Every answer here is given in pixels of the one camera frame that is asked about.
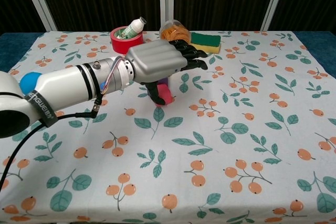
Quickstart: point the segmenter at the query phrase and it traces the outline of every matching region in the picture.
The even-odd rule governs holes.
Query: red tape roll
[[[130,49],[130,47],[143,44],[142,32],[131,39],[118,39],[115,36],[115,33],[117,31],[124,29],[126,27],[127,26],[118,27],[114,29],[110,34],[113,50],[123,55],[127,54],[128,49]]]

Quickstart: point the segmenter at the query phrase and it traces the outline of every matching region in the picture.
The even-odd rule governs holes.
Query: black cable
[[[61,115],[58,117],[58,120],[62,120],[65,118],[95,118],[97,116],[98,111],[94,111],[92,110],[91,112],[84,112],[84,113],[75,113],[75,114],[68,114],[68,115]],[[5,167],[5,170],[2,174],[1,180],[0,180],[0,192],[2,190],[2,186],[4,185],[5,179],[7,177],[7,173],[9,171],[9,168],[16,156],[16,154],[18,153],[18,151],[21,149],[21,147],[25,144],[25,142],[33,135],[35,134],[38,130],[42,129],[43,127],[45,127],[46,125],[44,123],[40,124],[39,126],[37,126],[35,129],[33,129],[31,132],[28,133],[28,135],[26,135],[22,141],[17,145],[17,147],[15,148],[15,150],[13,151],[13,153],[11,154],[8,163]]]

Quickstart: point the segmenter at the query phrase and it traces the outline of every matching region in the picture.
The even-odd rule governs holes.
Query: tablecloth
[[[0,220],[334,223],[335,79],[290,31],[202,33],[222,37],[220,53],[206,71],[170,77],[172,104],[157,108],[132,82],[105,96],[96,119],[37,132],[10,168]],[[20,81],[116,55],[109,33],[51,31],[10,73]],[[3,165],[37,125],[1,140]]]

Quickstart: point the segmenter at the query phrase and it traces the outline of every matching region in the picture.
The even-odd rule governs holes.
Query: yellow sponge
[[[219,53],[221,37],[219,35],[206,35],[191,33],[191,43],[193,47],[204,52]]]

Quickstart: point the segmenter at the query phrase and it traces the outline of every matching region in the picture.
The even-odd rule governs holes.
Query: robotic arm
[[[150,98],[164,105],[157,82],[179,71],[207,69],[207,57],[183,40],[156,40],[130,48],[123,59],[111,57],[40,75],[24,96],[11,75],[0,72],[0,138],[15,135],[40,120],[50,127],[57,122],[55,111],[92,100],[98,113],[103,94],[124,89],[131,80],[144,84]]]

